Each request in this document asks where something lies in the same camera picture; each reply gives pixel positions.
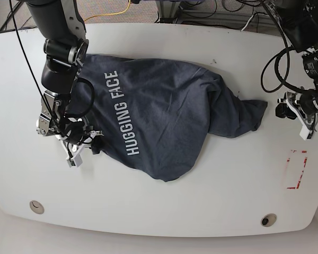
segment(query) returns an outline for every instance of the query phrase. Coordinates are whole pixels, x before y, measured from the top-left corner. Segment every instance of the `black wire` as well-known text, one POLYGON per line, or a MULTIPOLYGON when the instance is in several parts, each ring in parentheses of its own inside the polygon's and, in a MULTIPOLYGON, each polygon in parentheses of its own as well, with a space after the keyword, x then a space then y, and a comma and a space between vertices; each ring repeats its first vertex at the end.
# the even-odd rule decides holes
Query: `black wire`
POLYGON ((190 22, 190 23, 194 23, 194 24, 197 24, 197 25, 203 25, 203 26, 214 26, 214 27, 220 27, 220 28, 227 28, 227 29, 233 29, 233 30, 240 30, 243 28, 243 26, 241 28, 232 28, 230 26, 227 26, 227 25, 210 25, 210 24, 203 24, 203 23, 199 23, 199 22, 196 22, 196 21, 183 21, 181 24, 184 24, 185 22, 190 22))
POLYGON ((88 85, 88 87, 90 88, 90 90, 91 90, 91 101, 90 101, 90 104, 87 107, 87 109, 84 110, 81 113, 78 113, 78 114, 65 114, 66 118, 80 118, 80 117, 84 117, 93 107, 93 103, 94 103, 94 99, 95 99, 95 92, 94 92, 94 87, 93 87, 92 83, 89 82, 87 79, 84 79, 84 78, 78 78, 78 81, 77 81, 76 85, 78 83, 84 83, 84 84, 88 85))
POLYGON ((72 155, 72 153, 71 153, 70 150, 69 150, 69 142, 67 142, 67 152, 68 152, 69 158, 72 159, 72 158, 73 158, 73 155, 72 155))
POLYGON ((23 23, 23 25, 20 27, 20 29, 22 29, 26 24, 27 24, 27 22, 29 22, 29 20, 32 18, 32 16, 30 16, 26 21, 25 21, 25 23, 23 23))
POLYGON ((313 123, 311 124, 310 130, 314 131, 315 124, 316 124, 316 114, 314 114, 313 123))
MULTIPOLYGON (((57 121, 55 120, 56 118, 55 118, 55 117, 53 116, 53 114, 52 114, 52 110, 51 110, 51 107, 49 106, 48 101, 47 101, 47 100, 45 99, 45 97, 42 95, 42 92, 41 92, 41 90, 40 90, 40 87, 39 87, 39 85, 38 85, 38 82, 37 82, 37 80, 36 80, 36 77, 34 76, 33 70, 32 70, 32 68, 31 68, 31 65, 30 65, 29 61, 28 61, 27 55, 26 55, 25 50, 24 50, 24 48, 23 48, 23 45, 22 45, 22 42, 21 42, 21 39, 20 39, 20 36, 19 36, 19 32, 18 32, 18 29, 17 29, 17 26, 16 26, 16 21, 15 21, 14 12, 13 12, 13 6, 12 6, 12 0, 9 0, 9 1, 10 1, 10 8, 11 8, 11 12, 12 12, 12 19, 13 19, 13 24, 14 24, 16 36, 17 36, 17 39, 18 39, 18 41, 19 41, 19 44, 20 44, 22 53, 23 53, 23 55, 25 56, 25 60, 26 60, 26 62, 27 62, 28 68, 30 69, 30 72, 31 72, 31 74, 32 74, 32 77, 33 77, 33 79, 34 79, 34 82, 35 82, 35 84, 36 84, 36 86, 37 86, 37 89, 38 89, 38 91, 39 91, 39 94, 40 94, 40 96, 41 96, 41 99, 43 100, 43 102, 44 102, 44 104, 45 104, 45 106, 46 106, 46 108, 47 108, 49 114, 51 115, 51 119, 55 122, 55 124, 56 124, 57 127, 59 128, 59 125, 58 125, 57 121)), ((80 142, 80 141, 74 140, 73 138, 70 138, 68 135, 66 135, 66 134, 63 133, 63 132, 61 132, 61 134, 62 134, 63 136, 65 136, 65 137, 67 137, 69 140, 72 140, 72 141, 77 142, 77 143, 80 142)), ((81 143, 82 143, 82 144, 91 144, 92 142, 81 142, 81 143)))
MULTIPOLYGON (((277 20, 275 19, 275 17, 272 15, 272 13, 270 12, 270 10, 268 9, 268 7, 266 6, 264 0, 259 0, 261 5, 264 7, 266 13, 271 17, 272 21, 274 22, 274 24, 276 25, 281 37, 282 37, 282 40, 284 42, 284 45, 285 45, 285 49, 288 48, 288 44, 287 44, 287 40, 286 40, 286 37, 284 35, 284 32, 282 31, 281 27, 279 26, 277 20)), ((286 82, 286 79, 288 77, 288 74, 289 74, 289 71, 290 71, 290 50, 286 50, 286 57, 287 57, 287 67, 286 67, 286 73, 285 73, 285 76, 284 78, 281 78, 281 86, 286 86, 287 88, 289 88, 290 90, 293 90, 295 91, 296 90, 299 90, 298 87, 295 87, 295 86, 292 86, 292 85, 289 85, 289 83, 286 82)))
POLYGON ((0 31, 0 33, 8 33, 8 32, 13 32, 15 31, 15 29, 9 29, 9 30, 6 30, 6 31, 0 31))
POLYGON ((158 18, 157 18, 156 21, 154 21, 154 23, 158 23, 158 21, 159 21, 159 19, 160 19, 160 17, 159 17, 159 12, 157 12, 157 14, 158 14, 158 18))
POLYGON ((251 3, 256 3, 258 1, 261 1, 261 0, 254 0, 254 1, 244 1, 244 0, 236 0, 237 2, 241 3, 241 4, 244 4, 244 5, 248 5, 250 7, 259 7, 261 6, 261 3, 260 4, 251 4, 251 3))
POLYGON ((214 0, 214 3, 215 3, 215 5, 216 5, 216 7, 215 7, 214 12, 213 12, 211 15, 208 15, 208 16, 205 16, 205 17, 197 17, 197 16, 193 16, 193 15, 188 14, 188 13, 184 13, 184 14, 187 15, 187 16, 190 16, 190 17, 196 17, 196 18, 198 18, 198 19, 206 19, 206 18, 208 18, 208 17, 212 17, 214 14, 216 14, 216 12, 217 12, 217 10, 218 10, 217 0, 214 0))
POLYGON ((235 10, 230 10, 226 7, 225 5, 225 0, 222 0, 222 6, 225 10, 227 10, 228 12, 237 12, 237 11, 240 11, 244 6, 245 4, 242 3, 242 5, 238 8, 238 9, 235 9, 235 10))
POLYGON ((19 8, 22 6, 24 2, 18 2, 14 7, 11 8, 11 11, 8 13, 6 21, 2 24, 0 27, 0 32, 3 31, 4 29, 7 29, 7 25, 9 21, 11 20, 12 16, 19 10, 19 8))
POLYGON ((258 27, 259 27, 259 15, 257 15, 257 28, 255 29, 256 33, 258 33, 258 27))
POLYGON ((251 19, 251 22, 253 21, 253 19, 254 19, 254 17, 257 15, 257 17, 258 17, 258 23, 257 23, 257 26, 259 25, 259 14, 263 14, 263 15, 267 15, 265 12, 256 12, 256 13, 254 13, 253 14, 253 17, 252 17, 252 19, 251 19, 251 17, 249 18, 249 20, 251 19))
POLYGON ((280 60, 281 60, 281 58, 282 58, 286 53, 288 53, 288 52, 290 52, 290 51, 291 51, 291 50, 284 49, 284 50, 282 50, 282 51, 280 52, 280 54, 277 56, 276 62, 275 62, 275 73, 276 73, 276 76, 277 76, 277 78, 278 78, 278 80, 279 80, 280 82, 282 82, 282 83, 285 82, 284 85, 285 85, 287 88, 289 88, 289 89, 295 91, 296 93, 302 94, 302 93, 304 93, 304 90, 303 90, 303 89, 298 88, 298 87, 296 87, 296 86, 293 86, 293 85, 291 85, 290 83, 286 82, 286 79, 283 79, 283 78, 281 77, 280 73, 279 73, 279 63, 280 63, 280 60))
MULTIPOLYGON (((291 46, 291 47, 288 47, 288 49, 291 51, 291 50, 294 50, 294 48, 291 46)), ((272 61, 273 60, 275 60, 281 53, 283 52, 283 50, 281 51, 281 52, 279 52, 279 53, 277 53, 274 57, 272 57, 269 61, 268 61, 268 63, 265 65, 265 67, 264 67, 264 69, 263 69, 263 71, 262 71, 262 73, 261 73, 261 76, 260 76, 260 85, 261 85, 261 88, 264 90, 264 92, 265 93, 274 93, 274 92, 276 92, 276 91, 278 91, 279 89, 281 89, 282 88, 282 86, 283 86, 283 83, 281 83, 278 87, 276 87, 275 89, 272 89, 272 90, 267 90, 266 88, 265 88, 265 86, 264 86, 264 81, 263 81, 263 79, 264 79, 264 74, 265 74, 265 71, 266 71, 266 69, 267 69, 267 67, 272 63, 272 61)))
POLYGON ((203 2, 196 2, 195 4, 190 4, 189 2, 184 2, 186 5, 190 6, 190 7, 194 7, 197 6, 199 4, 202 4, 203 2))

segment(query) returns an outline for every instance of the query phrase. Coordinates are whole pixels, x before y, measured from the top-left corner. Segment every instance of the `floor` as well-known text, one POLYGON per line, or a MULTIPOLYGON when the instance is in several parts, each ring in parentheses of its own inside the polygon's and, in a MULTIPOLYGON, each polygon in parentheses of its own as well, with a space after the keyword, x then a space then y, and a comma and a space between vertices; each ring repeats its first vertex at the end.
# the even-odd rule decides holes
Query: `floor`
MULTIPOLYGON (((222 0, 216 1, 217 11, 225 11, 222 7, 222 0)), ((13 5, 17 3, 16 0, 12 0, 12 2, 13 5)), ((230 10, 235 10, 241 5, 235 0, 224 0, 224 2, 226 7, 230 10)), ((77 4, 80 15, 85 19, 95 14, 120 12, 127 7, 127 0, 77 0, 77 4)), ((205 0, 204 3, 195 7, 190 7, 190 9, 213 12, 215 9, 215 0, 205 0)), ((9 11, 9 1, 0 0, 0 27, 5 22, 9 11)), ((252 11, 252 7, 245 6, 239 12, 251 14, 252 11)), ((255 8, 255 11, 261 11, 261 8, 255 8)), ((15 15, 17 26, 19 28, 22 26, 34 27, 34 20, 30 17, 31 15, 26 4, 23 4, 15 15)), ((88 20, 87 23, 154 23, 156 19, 157 7, 155 1, 143 0, 139 4, 131 4, 130 9, 126 13, 114 16, 95 17, 88 20)), ((7 29, 12 28, 13 24, 10 22, 7 29)), ((275 34, 274 29, 262 28, 260 29, 260 32, 275 34)))

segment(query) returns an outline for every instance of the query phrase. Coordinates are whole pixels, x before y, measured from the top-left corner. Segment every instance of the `yellow cable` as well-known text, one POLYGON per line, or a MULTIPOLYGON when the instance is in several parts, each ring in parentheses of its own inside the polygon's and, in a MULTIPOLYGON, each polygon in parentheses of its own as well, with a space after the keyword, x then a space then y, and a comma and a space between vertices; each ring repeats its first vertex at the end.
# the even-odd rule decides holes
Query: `yellow cable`
POLYGON ((129 7, 131 5, 131 0, 128 0, 128 5, 127 5, 127 8, 122 11, 122 12, 114 12, 114 13, 106 13, 106 14, 99 14, 99 15, 94 15, 94 16, 91 16, 91 17, 88 17, 84 20, 84 22, 86 22, 87 20, 93 18, 93 17, 102 17, 102 16, 112 16, 112 15, 118 15, 118 14, 122 14, 122 13, 125 13, 128 11, 129 7))

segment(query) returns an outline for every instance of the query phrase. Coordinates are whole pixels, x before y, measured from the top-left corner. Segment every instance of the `dark gray t-shirt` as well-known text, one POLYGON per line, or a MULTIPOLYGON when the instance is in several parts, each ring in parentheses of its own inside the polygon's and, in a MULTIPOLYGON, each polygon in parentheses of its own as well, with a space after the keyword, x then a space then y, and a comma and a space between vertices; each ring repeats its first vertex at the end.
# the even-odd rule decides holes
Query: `dark gray t-shirt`
MULTIPOLYGON (((241 101, 220 75, 181 61, 88 55, 80 76, 95 89, 86 117, 104 134, 94 139, 93 153, 165 182, 194 166, 207 133, 235 138, 255 131, 267 107, 241 101)), ((76 84, 70 111, 84 110, 90 96, 76 84)))

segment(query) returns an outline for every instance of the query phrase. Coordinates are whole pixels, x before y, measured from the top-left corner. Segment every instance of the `white tabletop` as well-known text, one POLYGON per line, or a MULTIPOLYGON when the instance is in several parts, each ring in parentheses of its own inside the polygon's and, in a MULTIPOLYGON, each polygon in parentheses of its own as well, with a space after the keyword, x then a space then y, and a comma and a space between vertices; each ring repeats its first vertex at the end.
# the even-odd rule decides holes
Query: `white tabletop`
MULTIPOLYGON (((40 80, 46 59, 44 38, 38 30, 20 35, 40 80)), ((88 149, 83 165, 69 168, 60 142, 36 133, 40 96, 15 33, 0 34, 4 212, 74 228, 169 237, 278 233, 309 225, 318 206, 318 133, 303 141, 298 121, 274 116, 277 94, 265 94, 260 88, 263 66, 283 48, 280 38, 168 24, 92 24, 87 26, 87 38, 89 53, 175 59, 213 70, 239 98, 268 101, 262 125, 236 139, 209 135, 193 170, 169 183, 107 155, 93 156, 88 149), (299 188, 288 189, 297 185, 302 171, 299 188), (44 205, 44 214, 30 210, 32 200, 44 205), (261 219, 270 213, 277 215, 277 222, 262 227, 261 219)), ((292 60, 289 82, 310 87, 301 57, 294 54, 292 60)), ((266 84, 269 88, 279 84, 272 68, 266 84)))

